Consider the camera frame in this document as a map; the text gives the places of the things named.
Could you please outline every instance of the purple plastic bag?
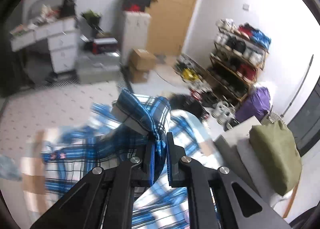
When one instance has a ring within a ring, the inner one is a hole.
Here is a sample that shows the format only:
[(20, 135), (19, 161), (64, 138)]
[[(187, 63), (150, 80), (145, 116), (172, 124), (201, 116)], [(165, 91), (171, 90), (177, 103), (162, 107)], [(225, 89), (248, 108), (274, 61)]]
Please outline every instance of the purple plastic bag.
[(266, 87), (258, 87), (236, 112), (236, 120), (244, 122), (252, 116), (261, 121), (270, 109), (270, 94)]

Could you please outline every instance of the silver screw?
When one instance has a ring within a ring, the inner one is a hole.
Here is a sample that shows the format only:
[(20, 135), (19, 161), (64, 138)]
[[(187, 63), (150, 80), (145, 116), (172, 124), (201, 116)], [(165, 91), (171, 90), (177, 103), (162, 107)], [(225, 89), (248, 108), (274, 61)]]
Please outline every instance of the silver screw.
[(132, 157), (132, 158), (130, 158), (130, 161), (132, 163), (139, 163), (140, 162), (140, 158), (139, 157)]
[(220, 167), (219, 168), (219, 171), (222, 173), (222, 174), (228, 174), (230, 172), (230, 169), (227, 168), (227, 167)]
[(102, 168), (100, 167), (95, 167), (93, 170), (92, 170), (92, 173), (95, 174), (95, 175), (99, 175), (102, 173)]
[(188, 156), (183, 156), (183, 157), (181, 158), (181, 160), (182, 160), (182, 162), (184, 162), (184, 163), (189, 163), (189, 162), (191, 161), (191, 158), (188, 157)]

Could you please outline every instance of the striped fabric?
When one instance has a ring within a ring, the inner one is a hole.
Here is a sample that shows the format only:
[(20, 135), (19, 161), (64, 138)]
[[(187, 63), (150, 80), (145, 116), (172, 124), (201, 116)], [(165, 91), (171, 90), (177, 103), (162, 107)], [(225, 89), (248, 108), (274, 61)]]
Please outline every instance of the striped fabric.
[[(136, 108), (132, 106), (124, 111), (124, 105), (120, 103), (113, 109), (121, 109), (121, 112), (136, 120), (144, 130), (158, 133), (155, 172), (160, 171), (159, 177), (155, 175), (156, 182), (134, 203), (132, 228), (188, 228), (187, 191), (186, 188), (173, 189), (169, 186), (165, 158), (162, 158), (161, 147), (165, 143), (162, 134), (171, 131), (175, 144), (184, 147), (187, 155), (206, 167), (217, 168), (219, 163), (215, 162), (215, 157), (204, 155), (200, 149), (205, 141), (212, 141), (200, 121), (192, 114), (181, 110), (169, 113), (167, 100), (162, 97), (136, 97), (139, 100), (136, 103), (141, 103), (144, 110), (152, 116), (153, 122), (145, 122), (145, 115), (141, 112), (141, 115), (135, 115)], [(59, 127), (44, 130), (27, 142), (27, 155), (21, 161), (22, 182), (33, 222), (93, 167), (115, 167), (122, 160), (134, 156), (136, 145), (146, 143), (145, 136), (122, 125), (110, 111), (109, 106), (94, 104), (87, 126), (81, 129)], [(117, 132), (121, 129), (130, 135), (129, 140), (115, 140), (113, 136), (119, 138)], [(120, 142), (119, 145), (114, 145), (114, 141)]]

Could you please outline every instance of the cardboard box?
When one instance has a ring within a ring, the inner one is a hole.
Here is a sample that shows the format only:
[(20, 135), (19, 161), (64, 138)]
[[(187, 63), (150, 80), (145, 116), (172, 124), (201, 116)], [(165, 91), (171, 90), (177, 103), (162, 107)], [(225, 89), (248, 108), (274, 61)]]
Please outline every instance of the cardboard box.
[(130, 62), (139, 71), (148, 71), (156, 66), (156, 57), (144, 49), (134, 49)]
[(149, 71), (139, 71), (133, 67), (132, 63), (129, 65), (130, 81), (132, 83), (146, 82), (149, 77)]

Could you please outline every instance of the green cushion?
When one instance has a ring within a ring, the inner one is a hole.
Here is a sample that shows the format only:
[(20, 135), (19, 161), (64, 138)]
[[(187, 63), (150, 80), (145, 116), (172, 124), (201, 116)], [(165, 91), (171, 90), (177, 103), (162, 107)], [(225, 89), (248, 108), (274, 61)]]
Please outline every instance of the green cushion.
[(250, 144), (263, 165), (273, 189), (280, 195), (293, 189), (302, 170), (292, 132), (281, 122), (252, 126)]

